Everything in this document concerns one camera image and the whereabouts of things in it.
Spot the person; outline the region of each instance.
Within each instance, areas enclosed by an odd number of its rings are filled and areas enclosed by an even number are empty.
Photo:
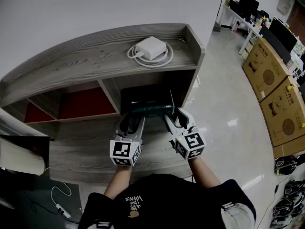
[[[117,167],[104,195],[89,195],[78,228],[254,228],[255,208],[235,180],[221,184],[200,156],[188,163],[195,183],[152,174],[129,185],[132,168]]]

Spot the shelf compartment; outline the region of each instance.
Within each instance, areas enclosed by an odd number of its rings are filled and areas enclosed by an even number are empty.
[[[36,123],[36,122],[48,122],[54,121],[55,119],[50,115],[46,114],[40,108],[36,107],[34,104],[29,103],[27,111],[24,118],[24,123]]]
[[[58,120],[115,113],[107,96],[98,87],[62,95]]]
[[[120,111],[122,89],[153,84],[171,89],[175,106],[182,107],[194,74],[195,70],[155,72],[104,79],[102,82]]]
[[[29,97],[28,100],[53,119],[57,119],[62,93],[54,90]]]

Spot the printed cardboard box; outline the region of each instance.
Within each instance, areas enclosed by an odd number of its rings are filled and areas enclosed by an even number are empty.
[[[305,135],[273,148],[274,158],[293,155],[305,150]]]
[[[257,39],[243,70],[259,102],[289,75],[280,56],[264,38]]]
[[[273,147],[305,135],[305,104],[291,76],[260,105]]]

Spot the black t-shirt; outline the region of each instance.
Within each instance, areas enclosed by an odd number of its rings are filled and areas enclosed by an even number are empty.
[[[150,175],[130,185],[115,200],[91,193],[79,229],[101,228],[217,228],[224,229],[221,206],[246,205],[255,209],[235,180],[213,188],[173,175]]]

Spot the power strip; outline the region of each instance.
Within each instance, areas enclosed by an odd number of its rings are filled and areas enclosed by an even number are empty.
[[[56,204],[56,208],[63,214],[65,217],[70,218],[71,215],[61,206],[60,204]]]

